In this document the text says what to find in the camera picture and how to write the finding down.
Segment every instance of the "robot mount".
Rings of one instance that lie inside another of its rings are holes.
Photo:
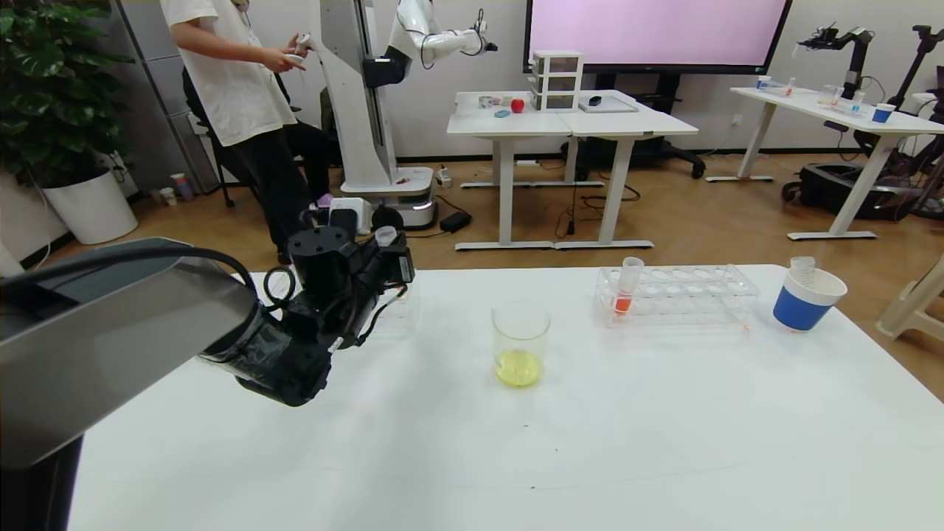
[[[312,47],[324,70],[341,143],[342,191],[398,211],[407,229],[431,225],[432,169],[396,166],[385,90],[403,81],[414,62],[429,70],[456,52],[477,56],[497,50],[485,40],[481,9],[470,28],[441,30],[430,0],[400,0],[385,49],[377,40],[372,0],[321,2],[319,10],[320,31],[312,35]]]

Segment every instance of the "plastic cup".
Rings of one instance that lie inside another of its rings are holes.
[[[788,271],[773,316],[788,328],[809,332],[847,291],[839,277],[822,269],[815,271],[811,286],[803,285],[797,272]]]
[[[168,186],[167,188],[161,188],[160,194],[164,197],[164,200],[167,201],[167,204],[170,206],[177,206],[177,196],[174,194],[174,189]]]
[[[509,302],[492,309],[495,374],[505,385],[523,389],[544,372],[550,315],[533,302]]]
[[[891,113],[895,111],[894,105],[888,105],[887,103],[880,103],[875,106],[875,113],[872,114],[872,121],[884,124],[888,121],[888,118],[891,117]]]

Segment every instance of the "potted plant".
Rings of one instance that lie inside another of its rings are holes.
[[[0,163],[37,185],[83,244],[138,226],[95,153],[127,153],[117,122],[121,84],[102,67],[130,58],[101,53],[86,23],[103,3],[0,0]]]

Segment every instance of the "blue and white cup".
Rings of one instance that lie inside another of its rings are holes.
[[[817,269],[809,285],[788,271],[784,287],[773,306],[773,316],[798,332],[809,332],[835,306],[848,288],[838,277]]]
[[[888,105],[887,103],[880,103],[875,106],[875,113],[872,114],[872,121],[883,124],[888,121],[888,118],[891,117],[891,113],[895,111],[894,105]]]

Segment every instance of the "black pants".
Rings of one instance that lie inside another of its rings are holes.
[[[289,142],[292,155],[301,156],[308,189],[312,192],[312,201],[318,200],[329,191],[328,167],[331,163],[331,144],[328,135],[321,129],[299,121],[285,126],[285,139]]]
[[[272,243],[278,250],[285,250],[289,236],[301,229],[298,218],[312,198],[295,165],[284,128],[258,134],[231,147],[259,189]]]

